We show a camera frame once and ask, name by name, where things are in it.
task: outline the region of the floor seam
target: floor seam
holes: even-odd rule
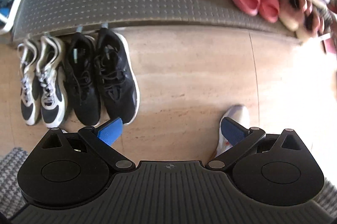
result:
[[[255,56],[254,56],[254,50],[253,50],[253,43],[252,38],[250,36],[249,32],[249,39],[250,39],[250,45],[252,47],[252,53],[253,53],[253,61],[254,61],[254,68],[255,68],[255,79],[256,79],[256,89],[257,89],[257,113],[258,113],[258,125],[260,126],[260,98],[258,96],[258,84],[257,84],[257,72],[256,72],[256,63],[255,63]]]

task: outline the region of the white sneaker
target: white sneaker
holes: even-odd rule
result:
[[[43,89],[41,97],[42,119],[46,127],[58,127],[64,119],[68,106],[66,81],[63,70],[65,44],[55,37],[41,37],[41,54],[36,74]]]
[[[233,145],[231,145],[230,142],[225,138],[225,136],[223,135],[223,132],[221,130],[222,126],[224,126],[224,124],[222,124],[222,121],[223,121],[224,117],[231,118],[232,120],[234,120],[237,123],[239,123],[240,125],[242,125],[244,128],[249,128],[249,124],[250,124],[249,111],[248,111],[247,107],[245,107],[244,105],[233,105],[233,106],[231,106],[220,120],[219,142],[218,142],[218,146],[216,148],[215,157],[217,157],[221,153],[227,151],[229,148],[233,147]]]
[[[17,47],[18,55],[23,48],[20,58],[21,76],[21,113],[27,125],[34,125],[39,117],[41,108],[41,87],[35,75],[39,54],[39,45],[30,39],[24,39]]]

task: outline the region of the black sneaker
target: black sneaker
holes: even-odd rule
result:
[[[95,68],[99,92],[110,119],[130,124],[139,108],[139,89],[126,39],[107,28],[98,32]]]
[[[95,85],[94,38],[77,32],[65,58],[67,93],[70,106],[84,125],[99,123],[101,102]]]

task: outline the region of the metal screw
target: metal screw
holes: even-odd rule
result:
[[[129,160],[120,160],[116,162],[116,166],[121,169],[129,168],[132,166],[132,162]]]
[[[208,163],[208,166],[214,169],[220,169],[222,167],[225,167],[225,164],[220,160],[212,160]]]

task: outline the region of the beige floor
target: beige floor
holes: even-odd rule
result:
[[[130,27],[129,42],[141,93],[136,120],[113,147],[135,161],[207,161],[218,123],[233,104],[247,105],[251,126],[267,133],[293,128],[330,178],[337,139],[336,59],[319,44],[299,46],[273,34],[221,27]],[[0,46],[0,155],[12,147],[31,151],[46,128],[24,124],[18,59]],[[67,131],[81,128],[72,115]]]

